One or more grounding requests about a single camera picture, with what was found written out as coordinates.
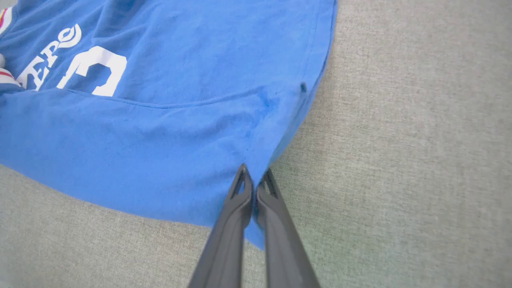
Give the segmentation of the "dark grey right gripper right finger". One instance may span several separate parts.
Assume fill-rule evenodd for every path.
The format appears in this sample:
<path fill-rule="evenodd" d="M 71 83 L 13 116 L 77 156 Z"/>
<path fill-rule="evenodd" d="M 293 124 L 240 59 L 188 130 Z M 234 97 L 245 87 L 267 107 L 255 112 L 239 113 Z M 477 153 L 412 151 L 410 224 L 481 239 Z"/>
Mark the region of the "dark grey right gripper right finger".
<path fill-rule="evenodd" d="M 276 179 L 266 171 L 256 190 L 257 221 L 265 234 L 268 288 L 320 288 Z"/>

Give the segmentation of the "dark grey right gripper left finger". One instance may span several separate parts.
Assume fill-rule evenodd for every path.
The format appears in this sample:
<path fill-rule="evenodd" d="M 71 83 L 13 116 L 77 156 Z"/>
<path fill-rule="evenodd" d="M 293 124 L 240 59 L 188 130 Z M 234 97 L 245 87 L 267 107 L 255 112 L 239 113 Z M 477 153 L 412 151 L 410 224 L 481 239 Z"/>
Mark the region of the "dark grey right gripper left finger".
<path fill-rule="evenodd" d="M 236 172 L 189 288 L 240 288 L 244 230 L 251 219 L 254 184 L 245 164 Z"/>

